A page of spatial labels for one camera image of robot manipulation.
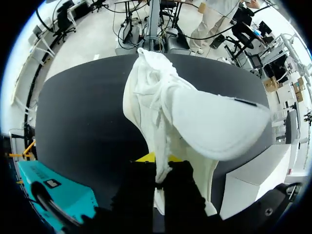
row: cyan device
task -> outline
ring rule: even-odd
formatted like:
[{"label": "cyan device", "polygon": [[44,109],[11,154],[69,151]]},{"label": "cyan device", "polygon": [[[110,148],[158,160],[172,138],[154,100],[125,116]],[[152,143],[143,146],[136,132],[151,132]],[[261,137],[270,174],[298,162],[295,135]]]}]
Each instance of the cyan device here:
[{"label": "cyan device", "polygon": [[[78,222],[82,222],[81,215],[95,215],[94,207],[98,204],[91,188],[58,175],[39,161],[20,161],[18,165],[30,199],[35,200],[30,185],[38,181],[45,186],[54,202]],[[52,214],[36,203],[34,207],[55,230],[61,230],[62,224]]]}]

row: cable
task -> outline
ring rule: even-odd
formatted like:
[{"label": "cable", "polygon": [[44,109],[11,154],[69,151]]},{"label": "cable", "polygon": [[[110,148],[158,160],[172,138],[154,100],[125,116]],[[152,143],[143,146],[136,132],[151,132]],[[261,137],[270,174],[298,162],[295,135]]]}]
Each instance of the cable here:
[{"label": "cable", "polygon": [[[262,11],[262,10],[268,8],[268,7],[275,6],[275,5],[276,5],[276,4],[270,4],[270,5],[268,5],[268,6],[265,6],[265,7],[261,8],[261,9],[255,11],[254,14],[256,14],[256,13],[258,13],[259,11]],[[214,38],[215,36],[219,36],[219,35],[221,35],[222,33],[225,33],[226,31],[229,31],[229,30],[232,29],[234,26],[235,26],[235,25],[233,25],[233,26],[231,26],[231,27],[229,27],[229,28],[223,30],[223,31],[220,32],[220,33],[215,34],[214,36],[206,37],[206,38],[192,38],[192,37],[187,36],[187,35],[185,35],[185,34],[183,34],[183,35],[184,35],[186,38],[190,38],[190,39],[193,39],[193,40],[206,40],[206,39]]]},{"label": "cable", "polygon": [[115,25],[115,15],[116,13],[114,12],[114,18],[113,18],[113,32],[114,34],[116,35],[116,37],[118,37],[117,33],[115,32],[115,29],[114,29],[114,25]]},{"label": "cable", "polygon": [[[129,11],[129,12],[134,12],[136,10],[139,10],[139,9],[143,8],[144,6],[146,6],[146,5],[147,4],[141,6],[141,7],[137,8],[137,9],[134,9],[133,11]],[[113,11],[113,10],[109,9],[108,7],[106,7],[106,6],[103,6],[103,7],[106,8],[107,10],[111,11],[111,12],[114,12],[114,13],[122,13],[122,14],[126,13],[126,12],[121,12],[121,11]]]},{"label": "cable", "polygon": [[125,48],[125,47],[123,47],[123,46],[120,44],[119,40],[123,40],[123,39],[119,36],[119,35],[120,35],[120,32],[121,32],[121,27],[120,27],[119,32],[118,32],[118,34],[117,34],[117,33],[115,32],[115,29],[114,29],[116,13],[115,13],[115,11],[113,11],[113,12],[114,12],[114,18],[113,18],[113,32],[114,32],[114,34],[115,34],[116,37],[117,37],[118,44],[121,46],[121,48],[123,48],[123,49],[125,49],[125,50],[132,50],[132,49],[135,48],[137,45],[139,45],[139,43],[138,43],[138,44],[133,44],[133,43],[130,41],[130,43],[133,45],[132,48]]},{"label": "cable", "polygon": [[151,16],[150,16],[150,34],[151,34],[151,28],[152,28],[153,6],[154,6],[154,4],[153,4],[153,2],[152,2],[152,10],[151,10]]},{"label": "cable", "polygon": [[132,4],[133,4],[133,7],[135,8],[135,10],[136,10],[136,14],[137,14],[137,17],[138,17],[138,19],[140,20],[140,22],[141,22],[141,28],[142,28],[142,32],[143,32],[143,25],[142,25],[142,20],[141,20],[141,18],[140,18],[140,16],[139,16],[139,14],[138,14],[138,11],[137,11],[137,7],[140,5],[140,3],[141,3],[141,1],[137,4],[137,6],[135,7],[135,4],[134,4],[134,2],[132,1]]},{"label": "cable", "polygon": [[38,12],[38,8],[36,9],[36,15],[37,15],[39,21],[42,23],[42,25],[43,25],[49,32],[54,33],[54,31],[53,31],[51,28],[49,28],[49,27],[42,21],[40,15],[39,15],[39,12]]},{"label": "cable", "polygon": [[122,48],[122,49],[125,49],[125,50],[132,50],[133,48],[135,48],[137,45],[134,45],[132,48],[125,48],[125,47],[123,47],[121,44],[120,44],[120,41],[119,41],[119,39],[121,39],[120,37],[119,37],[119,34],[120,34],[120,31],[121,31],[121,27],[120,27],[120,29],[119,29],[119,32],[118,32],[118,44],[120,45],[120,47]]},{"label": "cable", "polygon": [[[232,9],[226,16],[223,17],[221,24],[218,26],[218,28],[217,28],[216,31],[215,31],[214,37],[216,36],[216,34],[217,34],[219,28],[221,27],[221,25],[223,24],[224,19],[227,18],[227,17],[229,16],[230,13],[232,13],[232,11],[237,7],[237,5],[239,5],[239,3],[240,3],[240,0],[238,0],[238,2],[237,2],[236,5],[233,7],[233,9]],[[210,46],[209,51],[208,51],[208,53],[207,53],[207,55],[206,55],[205,58],[207,58],[208,54],[210,53],[210,50],[211,50],[211,46]]]}]

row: white t-shirt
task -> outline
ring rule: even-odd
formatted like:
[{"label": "white t-shirt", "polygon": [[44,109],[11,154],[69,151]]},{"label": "white t-shirt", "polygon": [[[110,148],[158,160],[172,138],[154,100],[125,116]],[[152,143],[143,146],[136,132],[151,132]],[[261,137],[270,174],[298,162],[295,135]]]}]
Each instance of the white t-shirt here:
[{"label": "white t-shirt", "polygon": [[206,0],[206,6],[214,9],[223,16],[232,19],[240,2],[240,0]]}]

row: black table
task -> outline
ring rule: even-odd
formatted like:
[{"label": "black table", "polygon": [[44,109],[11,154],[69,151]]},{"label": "black table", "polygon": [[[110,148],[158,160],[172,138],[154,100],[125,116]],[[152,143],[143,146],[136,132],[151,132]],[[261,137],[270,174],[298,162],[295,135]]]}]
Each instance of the black table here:
[{"label": "black table", "polygon": [[[166,56],[179,75],[199,90],[269,106],[261,80],[250,72],[206,58]],[[47,80],[39,96],[38,160],[60,175],[91,187],[101,207],[110,207],[126,163],[148,153],[140,131],[122,111],[124,86],[136,59],[137,55],[117,56],[73,67]],[[270,123],[242,157],[219,162],[212,188],[217,210],[221,208],[225,174],[272,143]]]}]

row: black cable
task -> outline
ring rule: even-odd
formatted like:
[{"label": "black cable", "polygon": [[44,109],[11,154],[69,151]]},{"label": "black cable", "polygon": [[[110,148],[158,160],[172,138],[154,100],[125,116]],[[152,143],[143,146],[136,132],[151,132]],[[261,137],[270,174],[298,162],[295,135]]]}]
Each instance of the black cable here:
[{"label": "black cable", "polygon": [[49,27],[42,21],[40,15],[39,15],[39,12],[38,12],[38,8],[36,9],[36,15],[37,15],[39,21],[42,23],[42,25],[43,25],[49,32],[54,33],[54,31],[53,31],[51,28],[49,28]]},{"label": "black cable", "polygon": [[169,23],[170,23],[170,22],[173,23],[171,17],[169,16],[168,23],[167,23],[166,27],[165,27],[164,29],[162,29],[162,31],[163,31],[163,30],[166,30],[167,28],[170,28],[170,26],[169,26]]},{"label": "black cable", "polygon": [[[143,8],[144,6],[146,6],[146,5],[147,5],[147,4],[141,6],[141,7],[137,8],[137,9],[134,9],[133,11],[129,11],[129,12],[134,12],[134,11],[136,11],[136,10],[139,10],[139,9]],[[126,12],[121,12],[121,11],[113,11],[113,10],[109,9],[108,7],[106,7],[106,6],[103,6],[103,7],[106,8],[107,10],[111,11],[111,12],[122,13],[122,14],[126,13]]]},{"label": "black cable", "polygon": [[[270,4],[270,5],[268,5],[268,6],[265,6],[265,7],[261,8],[261,9],[255,11],[254,14],[256,14],[256,13],[258,13],[259,11],[262,11],[262,10],[264,10],[264,9],[266,9],[266,8],[269,8],[269,7],[271,7],[271,6],[275,6],[275,5],[276,5],[276,4]],[[207,38],[192,38],[192,37],[187,36],[187,35],[185,35],[185,34],[183,34],[183,35],[184,35],[186,38],[190,38],[190,39],[193,39],[193,40],[206,40],[206,39],[214,38],[215,36],[219,36],[219,35],[221,35],[222,33],[225,33],[225,32],[227,32],[227,31],[229,31],[229,30],[232,29],[234,26],[235,26],[235,25],[233,25],[233,26],[231,26],[231,27],[229,27],[229,28],[223,30],[223,31],[220,32],[220,33],[215,34],[214,36],[207,37]]]},{"label": "black cable", "polygon": [[141,3],[141,1],[140,1],[140,2],[137,4],[137,6],[135,7],[134,2],[132,1],[132,4],[133,4],[133,7],[135,8],[135,11],[136,11],[137,17],[138,17],[138,19],[139,19],[139,20],[140,20],[140,22],[141,22],[141,28],[142,28],[142,34],[143,34],[143,25],[142,25],[142,20],[141,20],[140,15],[138,14],[138,11],[137,11],[137,7],[140,5],[140,3]]},{"label": "black cable", "polygon": [[121,27],[120,27],[120,29],[119,29],[119,32],[118,32],[118,44],[120,45],[120,47],[122,48],[122,49],[125,49],[125,50],[132,50],[133,48],[135,48],[136,47],[136,45],[134,45],[134,47],[132,47],[132,48],[125,48],[125,47],[123,47],[121,44],[120,44],[120,41],[119,41],[119,39],[120,40],[122,40],[120,37],[119,37],[119,35],[120,35],[120,31],[121,31]]},{"label": "black cable", "polygon": [[118,32],[118,35],[117,35],[117,33],[115,32],[115,29],[114,29],[114,25],[115,25],[115,16],[116,16],[116,13],[114,12],[114,18],[113,18],[113,32],[114,32],[114,34],[115,34],[116,37],[117,37],[117,40],[118,40],[119,45],[121,46],[121,48],[123,48],[123,49],[125,49],[125,50],[131,50],[131,49],[135,48],[137,45],[133,44],[131,41],[130,41],[130,43],[131,43],[132,45],[134,45],[134,47],[132,47],[132,48],[124,48],[124,47],[120,44],[119,39],[120,39],[120,40],[123,40],[123,39],[119,36],[119,35],[120,35],[120,31],[121,31],[121,27],[120,27],[119,32]]},{"label": "black cable", "polygon": [[151,35],[151,28],[152,28],[152,15],[153,15],[153,2],[152,2],[152,10],[151,10],[151,16],[150,16],[150,35]]},{"label": "black cable", "polygon": [[117,33],[115,32],[115,29],[114,29],[114,25],[115,25],[115,15],[116,15],[116,13],[114,13],[114,18],[113,18],[113,32],[114,32],[114,34],[116,35],[116,37],[118,37],[118,35],[117,35]]}]

